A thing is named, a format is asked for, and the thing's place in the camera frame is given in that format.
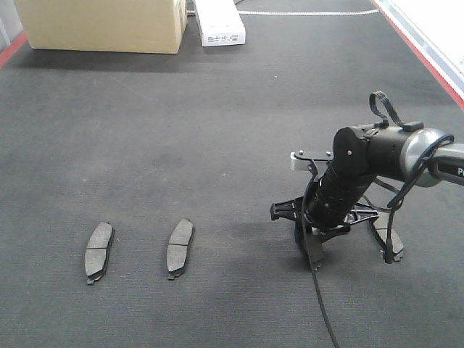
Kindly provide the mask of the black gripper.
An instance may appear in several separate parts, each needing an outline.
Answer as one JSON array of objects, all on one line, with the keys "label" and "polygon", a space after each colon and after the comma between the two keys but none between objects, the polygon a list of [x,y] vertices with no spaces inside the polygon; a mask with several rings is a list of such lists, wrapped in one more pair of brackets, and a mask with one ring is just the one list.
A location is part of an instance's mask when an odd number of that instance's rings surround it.
[{"label": "black gripper", "polygon": [[347,213],[343,222],[334,226],[326,227],[316,222],[309,213],[302,217],[302,203],[304,197],[289,200],[287,202],[272,203],[270,207],[271,220],[285,218],[295,222],[294,238],[296,243],[302,243],[304,239],[303,226],[305,225],[307,236],[315,236],[320,243],[337,236],[347,235],[351,226],[367,220],[376,220],[379,217],[377,210],[366,204],[357,203]]}]

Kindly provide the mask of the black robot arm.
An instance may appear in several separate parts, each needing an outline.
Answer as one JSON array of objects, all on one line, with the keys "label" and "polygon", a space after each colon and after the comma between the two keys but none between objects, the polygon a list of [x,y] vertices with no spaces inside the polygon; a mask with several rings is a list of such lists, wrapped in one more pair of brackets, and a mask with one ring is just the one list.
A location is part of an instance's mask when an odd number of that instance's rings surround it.
[{"label": "black robot arm", "polygon": [[291,153],[291,169],[309,170],[312,178],[303,197],[272,204],[270,216],[293,220],[298,243],[303,228],[322,242],[346,234],[349,213],[378,176],[407,187],[431,187],[440,181],[463,184],[463,145],[453,140],[420,123],[342,128],[332,152]]}]

